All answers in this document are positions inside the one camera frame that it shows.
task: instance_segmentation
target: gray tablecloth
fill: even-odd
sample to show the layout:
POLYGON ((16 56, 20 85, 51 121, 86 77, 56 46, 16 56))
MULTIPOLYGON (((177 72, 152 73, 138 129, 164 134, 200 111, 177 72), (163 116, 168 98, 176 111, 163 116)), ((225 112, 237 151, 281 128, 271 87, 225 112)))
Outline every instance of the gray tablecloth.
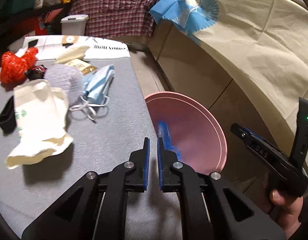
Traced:
MULTIPOLYGON (((52 61, 40 61, 50 67, 52 61)), ((179 203, 175 193, 161 193, 158 183, 157 137, 130 58, 91 60, 97 67, 114 64, 108 107, 99 109, 96 123, 82 112, 68 114, 73 144, 63 153, 33 165, 8 170, 4 161, 19 143, 15 130, 0 129, 0 212, 18 236, 87 171, 105 173, 127 161, 130 152, 150 138, 149 185, 144 194, 129 193, 126 239, 181 239, 179 203)), ((0 85, 0 112, 12 88, 0 85)))

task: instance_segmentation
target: blue surgical mask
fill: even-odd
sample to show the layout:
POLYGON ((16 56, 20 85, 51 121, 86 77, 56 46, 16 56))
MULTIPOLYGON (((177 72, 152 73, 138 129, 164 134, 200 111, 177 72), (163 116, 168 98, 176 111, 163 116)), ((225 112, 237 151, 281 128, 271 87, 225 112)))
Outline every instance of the blue surgical mask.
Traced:
POLYGON ((71 112, 87 109, 87 117, 95 120, 96 112, 93 107, 103 107, 108 104, 107 96, 110 82, 114 77, 114 66, 108 65, 96 71, 84 84, 82 104, 72 106, 71 112))

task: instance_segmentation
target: tiled floor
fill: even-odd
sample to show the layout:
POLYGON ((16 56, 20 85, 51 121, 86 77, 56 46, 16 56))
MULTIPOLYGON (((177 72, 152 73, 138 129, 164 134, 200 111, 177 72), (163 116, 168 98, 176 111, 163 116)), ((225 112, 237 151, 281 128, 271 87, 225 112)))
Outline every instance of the tiled floor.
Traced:
POLYGON ((149 52, 130 50, 129 53, 144 96, 168 90, 157 64, 149 52))

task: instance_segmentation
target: gold packet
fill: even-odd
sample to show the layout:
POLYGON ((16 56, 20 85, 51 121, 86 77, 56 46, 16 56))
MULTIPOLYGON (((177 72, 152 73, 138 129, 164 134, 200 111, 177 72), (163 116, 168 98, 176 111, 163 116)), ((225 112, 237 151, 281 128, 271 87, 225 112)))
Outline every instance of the gold packet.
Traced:
POLYGON ((65 63, 65 65, 78 68, 84 76, 94 70, 97 70, 97 67, 94 67, 91 64, 77 58, 65 63))

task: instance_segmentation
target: silver screw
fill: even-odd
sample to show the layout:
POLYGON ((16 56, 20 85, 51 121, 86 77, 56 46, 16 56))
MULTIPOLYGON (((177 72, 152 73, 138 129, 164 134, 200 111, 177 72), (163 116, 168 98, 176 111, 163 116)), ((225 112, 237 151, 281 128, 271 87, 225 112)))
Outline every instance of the silver screw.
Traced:
POLYGON ((87 178, 87 179, 94 179, 94 178, 96 178, 96 173, 90 171, 90 172, 88 172, 88 173, 86 174, 86 178, 87 178))
POLYGON ((218 172, 213 172, 211 174, 212 179, 218 180, 221 178, 221 175, 218 172))
POLYGON ((180 169, 180 168, 183 167, 183 164, 180 163, 180 162, 175 162, 175 163, 173 163, 173 167, 176 168, 176 169, 180 169))
POLYGON ((134 167, 134 163, 133 162, 125 162, 124 167, 130 169, 130 168, 134 167))

